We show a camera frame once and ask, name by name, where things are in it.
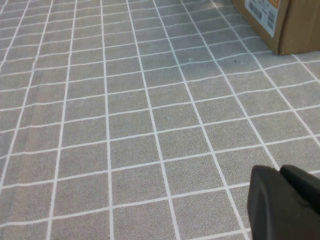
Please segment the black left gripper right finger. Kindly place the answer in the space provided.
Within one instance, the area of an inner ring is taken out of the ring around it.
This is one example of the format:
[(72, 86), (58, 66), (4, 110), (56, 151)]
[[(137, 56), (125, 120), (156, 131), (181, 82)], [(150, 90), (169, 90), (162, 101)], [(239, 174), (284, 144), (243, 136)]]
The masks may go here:
[(294, 166), (283, 165), (280, 174), (306, 200), (313, 210), (320, 214), (320, 179)]

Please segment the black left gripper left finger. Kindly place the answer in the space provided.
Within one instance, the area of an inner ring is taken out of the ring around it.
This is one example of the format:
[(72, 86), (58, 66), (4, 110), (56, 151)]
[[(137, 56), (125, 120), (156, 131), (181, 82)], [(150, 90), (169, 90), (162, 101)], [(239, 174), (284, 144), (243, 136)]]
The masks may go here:
[(251, 170), (247, 213), (254, 240), (318, 240), (320, 215), (281, 175), (255, 165)]

